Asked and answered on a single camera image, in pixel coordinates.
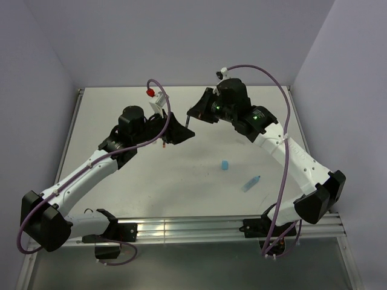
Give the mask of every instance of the small orange object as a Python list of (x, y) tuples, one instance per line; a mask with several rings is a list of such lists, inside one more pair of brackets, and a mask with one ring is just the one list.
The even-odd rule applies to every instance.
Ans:
[(155, 91), (153, 89), (147, 89), (146, 94), (153, 98), (155, 96)]

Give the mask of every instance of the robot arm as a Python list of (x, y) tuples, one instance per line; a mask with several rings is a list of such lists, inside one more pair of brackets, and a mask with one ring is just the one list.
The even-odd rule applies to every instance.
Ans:
[[(275, 236), (300, 219), (316, 224), (339, 199), (345, 183), (344, 174), (340, 171), (331, 172), (292, 138), (283, 136), (284, 129), (277, 118), (265, 107), (251, 105), (245, 84), (228, 75), (223, 78), (226, 72), (227, 70), (223, 70), (217, 73), (222, 81), (217, 84), (216, 89), (207, 88), (187, 115), (208, 123), (217, 123), (219, 120), (230, 122), (237, 132), (265, 149), (283, 166), (284, 140), (287, 138), (290, 150), (288, 171), (300, 186), (301, 193), (280, 205)], [(261, 223), (256, 229), (260, 236), (267, 235), (274, 211), (275, 205), (272, 205), (261, 216)]]
[[(24, 231), (47, 251), (58, 249), (73, 237), (94, 234), (114, 239), (117, 236), (118, 220), (106, 210), (98, 209), (77, 216), (68, 213), (95, 185), (131, 160), (137, 154), (136, 145), (153, 140), (160, 134), (167, 122), (167, 115), (162, 110), (164, 95), (157, 94), (150, 104), (155, 114), (148, 120), (142, 108), (125, 108), (109, 137), (78, 169), (41, 194), (30, 191), (23, 197), (21, 223), (37, 205), (49, 198), (24, 227)], [(161, 136), (163, 141), (179, 144), (193, 136), (195, 133), (182, 126), (171, 112), (167, 128)]]

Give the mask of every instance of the white work surface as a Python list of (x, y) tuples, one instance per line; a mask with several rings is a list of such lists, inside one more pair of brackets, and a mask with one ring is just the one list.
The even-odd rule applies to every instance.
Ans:
[[(172, 112), (181, 124), (205, 87), (166, 87)], [(275, 86), (249, 86), (252, 104), (265, 106), (284, 124), (286, 105)], [(64, 178), (97, 149), (130, 105), (153, 111), (145, 88), (86, 88), (63, 164)], [(209, 124), (191, 118), (189, 129), (196, 136), (179, 145), (156, 144), (140, 148), (118, 172), (105, 178), (71, 211), (104, 208), (118, 218), (233, 216), (261, 214), (276, 202), (283, 172), (274, 158), (240, 135), (230, 123)], [(289, 135), (304, 142), (293, 108)], [(222, 160), (229, 162), (221, 170)], [(248, 192), (241, 187), (252, 177), (260, 181)], [(289, 176), (284, 199), (301, 192)]]

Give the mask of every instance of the purple cable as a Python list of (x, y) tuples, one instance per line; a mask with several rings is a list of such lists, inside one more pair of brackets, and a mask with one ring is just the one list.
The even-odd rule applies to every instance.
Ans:
[(104, 238), (102, 238), (102, 240), (104, 240), (105, 242), (109, 242), (109, 243), (119, 243), (119, 244), (121, 244), (121, 245), (126, 245), (126, 246), (129, 246), (129, 247), (131, 247), (131, 248), (134, 249), (134, 254), (133, 254), (133, 256), (132, 256), (130, 259), (124, 261), (124, 262), (119, 262), (119, 263), (108, 263), (108, 262), (106, 262), (106, 261), (104, 261), (104, 260), (99, 260), (99, 261), (98, 261), (98, 262), (100, 262), (100, 263), (102, 263), (102, 264), (104, 264), (104, 265), (106, 265), (106, 266), (122, 266), (122, 265), (125, 265), (125, 264), (127, 264), (127, 263), (130, 263), (130, 262), (133, 261), (133, 260), (135, 259), (135, 257), (137, 256), (137, 253), (138, 253), (137, 247), (136, 247), (135, 245), (132, 245), (131, 243), (121, 242), (121, 241), (117, 241), (117, 240), (109, 240), (109, 239), (104, 239)]
[[(148, 89), (149, 89), (150, 83), (155, 83), (159, 87), (159, 89), (163, 92), (165, 97), (166, 97), (165, 99), (166, 99), (166, 103), (167, 103), (168, 114), (167, 114), (167, 120), (166, 120), (165, 125), (164, 125), (163, 129), (161, 130), (161, 132), (155, 138), (153, 138), (152, 140), (149, 140), (147, 142), (144, 142), (144, 143), (141, 143), (141, 144), (138, 144), (136, 146), (129, 147), (129, 148), (124, 148), (124, 149), (121, 149), (121, 150), (117, 150), (117, 151), (114, 151), (114, 152), (111, 152), (111, 153), (107, 153), (107, 154), (97, 158), (96, 160), (94, 160), (91, 163), (92, 166), (96, 165), (101, 160), (104, 160), (105, 158), (110, 157), (112, 155), (120, 154), (120, 153), (123, 153), (123, 152), (126, 152), (126, 151), (130, 151), (130, 150), (134, 150), (134, 149), (138, 149), (138, 148), (147, 146), (147, 145), (153, 143), (154, 141), (156, 141), (157, 139), (159, 139), (165, 133), (166, 129), (168, 128), (169, 120), (171, 119), (171, 104), (169, 103), (169, 97), (168, 97), (166, 91), (164, 90), (163, 86), (158, 81), (156, 81), (154, 79), (148, 80), (147, 83), (146, 83), (146, 87)], [(67, 182), (65, 182), (62, 186), (60, 186), (57, 189), (57, 194), (62, 192), (65, 188), (67, 188), (70, 184), (72, 184), (77, 178), (79, 178), (81, 175), (83, 175), (89, 169), (90, 169), (89, 166), (85, 166), (80, 171), (78, 171), (76, 174), (74, 174), (74, 176), (72, 178), (70, 178)], [(32, 211), (25, 217), (24, 221), (22, 222), (22, 224), (20, 226), (20, 229), (18, 231), (18, 236), (16, 238), (16, 246), (18, 247), (18, 250), (22, 254), (33, 254), (33, 253), (36, 253), (37, 251), (40, 251), (42, 249), (41, 246), (39, 248), (34, 249), (33, 251), (27, 251), (27, 250), (23, 249), (22, 244), (21, 244), (22, 233), (24, 231), (25, 226), (29, 223), (32, 215), (34, 215), (35, 212), (37, 212), (44, 204), (46, 204), (47, 202), (52, 200), (55, 196), (56, 196), (56, 194), (52, 193), (51, 195), (49, 195), (48, 198), (44, 199), (40, 204), (35, 206), (35, 208), (32, 209)]]
[[(287, 131), (288, 131), (288, 125), (289, 125), (289, 120), (290, 120), (290, 104), (289, 104), (289, 100), (286, 96), (286, 93), (284, 91), (284, 89), (282, 88), (282, 86), (279, 84), (279, 82), (266, 70), (264, 70), (263, 68), (260, 68), (256, 65), (234, 65), (234, 66), (230, 66), (229, 68), (227, 68), (227, 70), (232, 70), (232, 69), (235, 69), (235, 68), (254, 68), (254, 69), (257, 69), (258, 71), (262, 71), (264, 74), (266, 74), (269, 78), (271, 78), (271, 80), (276, 84), (276, 86), (279, 88), (279, 90), (281, 91), (282, 95), (284, 96), (284, 99), (285, 99), (285, 102), (286, 102), (286, 108), (287, 108), (287, 116), (286, 116), (286, 120), (285, 120), (285, 124), (284, 124), (284, 136), (286, 135)], [(264, 246), (262, 247), (262, 255), (266, 255), (268, 253), (268, 246), (269, 246), (269, 243), (270, 243), (270, 239), (272, 238), (272, 235), (273, 235), (273, 232), (274, 232), (274, 227), (275, 227), (275, 224), (276, 224), (276, 221), (277, 221), (277, 217), (278, 217), (278, 213), (279, 213), (279, 208), (281, 206), (281, 201), (282, 201), (282, 196), (284, 195), (284, 190), (285, 190), (285, 184), (286, 184), (286, 178), (287, 178), (287, 174), (288, 174), (288, 169), (289, 169), (289, 143), (288, 143), (288, 140), (285, 139), (285, 164), (284, 164), (284, 173), (282, 175), (282, 180), (281, 180), (281, 186), (279, 188), (279, 193), (278, 193), (278, 198), (277, 198), (277, 203), (276, 203), (276, 206), (275, 206), (275, 211), (274, 211), (274, 215), (273, 215), (273, 219), (272, 219), (272, 224), (270, 225), (270, 228), (269, 228), (269, 231), (268, 231), (268, 234), (267, 234), (267, 237), (266, 237), (266, 240), (265, 240), (265, 244)], [(294, 226), (296, 225), (296, 222), (293, 223), (287, 230), (290, 231), (291, 228), (293, 228)], [(280, 239), (282, 239), (283, 237), (285, 236), (284, 233), (282, 233), (277, 239), (276, 241), (278, 242)], [(295, 242), (298, 241), (298, 238), (299, 238), (299, 234), (297, 235), (296, 237), (296, 240)], [(277, 242), (273, 242), (271, 244), (271, 247), (275, 246), (277, 244)]]

